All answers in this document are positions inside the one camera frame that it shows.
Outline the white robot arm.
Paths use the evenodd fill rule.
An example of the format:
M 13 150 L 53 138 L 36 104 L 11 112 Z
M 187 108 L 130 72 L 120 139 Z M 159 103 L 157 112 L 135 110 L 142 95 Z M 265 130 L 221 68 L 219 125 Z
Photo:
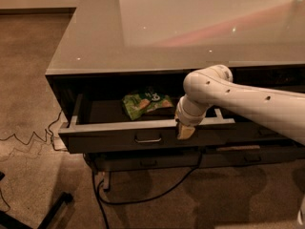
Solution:
M 176 116 L 184 126 L 199 125 L 215 105 L 305 144 L 305 94 L 234 84 L 224 65 L 187 74 L 183 89 Z

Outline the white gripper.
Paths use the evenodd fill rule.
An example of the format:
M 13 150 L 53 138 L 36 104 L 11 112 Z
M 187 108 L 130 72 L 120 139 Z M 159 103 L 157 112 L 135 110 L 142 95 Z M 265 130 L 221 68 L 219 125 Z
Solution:
M 207 110 L 211 107 L 207 103 L 199 103 L 190 99 L 186 94 L 182 96 L 176 106 L 176 127 L 179 140 L 189 139 L 195 127 L 204 119 Z

